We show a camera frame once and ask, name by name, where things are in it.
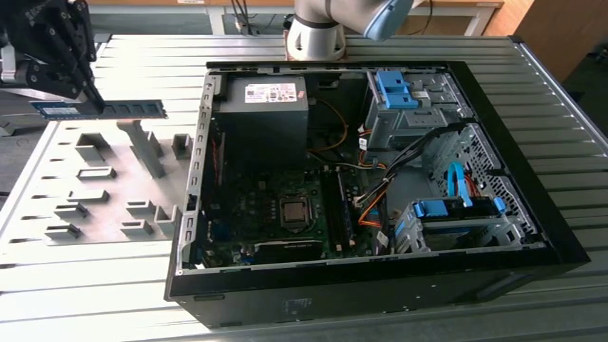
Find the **black plastic part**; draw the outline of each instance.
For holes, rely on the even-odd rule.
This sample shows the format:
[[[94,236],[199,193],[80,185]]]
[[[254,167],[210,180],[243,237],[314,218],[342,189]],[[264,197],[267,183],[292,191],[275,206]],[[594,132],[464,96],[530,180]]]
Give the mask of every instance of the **black plastic part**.
[[[522,38],[522,36],[518,36],[518,35],[507,36],[507,38],[510,38],[510,41],[515,44],[522,44],[524,42],[524,39]]]
[[[322,241],[288,241],[256,245],[254,253],[255,264],[275,264],[319,260],[323,253]]]
[[[352,240],[352,222],[339,171],[323,170],[320,182],[331,247],[343,252]]]

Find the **table leg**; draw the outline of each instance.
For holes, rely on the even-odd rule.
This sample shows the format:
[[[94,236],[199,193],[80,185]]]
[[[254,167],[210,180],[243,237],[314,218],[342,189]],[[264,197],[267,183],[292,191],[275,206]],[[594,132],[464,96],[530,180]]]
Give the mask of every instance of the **table leg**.
[[[223,16],[226,9],[223,6],[207,6],[207,14],[210,15],[211,33],[216,35],[226,35]]]
[[[466,36],[480,36],[484,33],[486,26],[488,25],[488,22],[492,18],[495,9],[495,7],[484,7],[478,9],[478,14],[471,19],[467,31],[464,32]]]

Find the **orange wire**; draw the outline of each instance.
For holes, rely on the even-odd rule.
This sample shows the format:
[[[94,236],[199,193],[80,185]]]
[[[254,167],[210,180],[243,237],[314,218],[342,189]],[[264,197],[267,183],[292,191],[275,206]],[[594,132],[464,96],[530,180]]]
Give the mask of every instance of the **orange wire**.
[[[378,222],[374,222],[374,221],[360,221],[359,225],[382,228],[382,225]]]
[[[336,144],[334,144],[331,146],[326,146],[326,147],[320,147],[320,148],[311,148],[310,149],[310,151],[312,151],[312,152],[323,152],[323,151],[328,151],[332,148],[336,148],[336,147],[339,147],[342,145],[342,143],[344,142],[346,137],[348,135],[348,125],[346,124],[344,116],[343,116],[343,114],[340,114],[339,110],[332,105],[330,105],[330,103],[326,100],[322,100],[320,98],[318,98],[316,100],[320,103],[324,103],[330,107],[332,112],[339,116],[340,121],[343,123],[342,126],[344,127],[344,133],[342,134],[343,137],[340,138],[340,141]]]
[[[376,206],[376,203],[379,203],[379,200],[386,195],[387,189],[384,189],[383,192],[380,192],[379,196],[376,196],[375,200],[372,201],[371,205],[368,206],[368,209],[366,209],[366,211],[363,212],[363,215],[359,218],[359,224],[362,224],[366,221],[366,216],[368,216],[370,212],[372,211],[374,206]]]
[[[475,185],[475,181],[471,178],[471,176],[466,175],[464,178],[467,180],[468,188],[470,188],[470,190],[472,192],[472,195],[474,196],[482,196],[482,193],[479,192],[479,189],[478,189],[478,185]]]
[[[363,162],[363,154],[364,154],[364,153],[366,153],[366,151],[362,151],[362,152],[359,153],[359,164],[360,164],[362,166],[371,167],[371,166],[374,166],[374,164],[366,164],[366,163]],[[386,169],[386,168],[387,168],[387,165],[379,163],[379,167],[380,167],[382,169]]]

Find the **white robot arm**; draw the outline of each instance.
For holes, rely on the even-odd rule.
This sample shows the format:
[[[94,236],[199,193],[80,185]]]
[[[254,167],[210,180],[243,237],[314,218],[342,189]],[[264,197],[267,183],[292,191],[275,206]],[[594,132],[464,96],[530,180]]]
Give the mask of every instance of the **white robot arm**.
[[[402,26],[422,0],[296,0],[296,15],[287,36],[290,57],[332,61],[344,56],[344,26],[366,38],[384,41]]]

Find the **motherboard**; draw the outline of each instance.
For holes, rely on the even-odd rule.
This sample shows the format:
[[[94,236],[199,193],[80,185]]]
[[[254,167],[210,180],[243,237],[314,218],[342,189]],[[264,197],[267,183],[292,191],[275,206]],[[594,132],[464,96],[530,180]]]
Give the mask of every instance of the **motherboard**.
[[[351,208],[359,176],[335,167],[227,173],[210,203],[210,266],[370,256],[372,232]]]

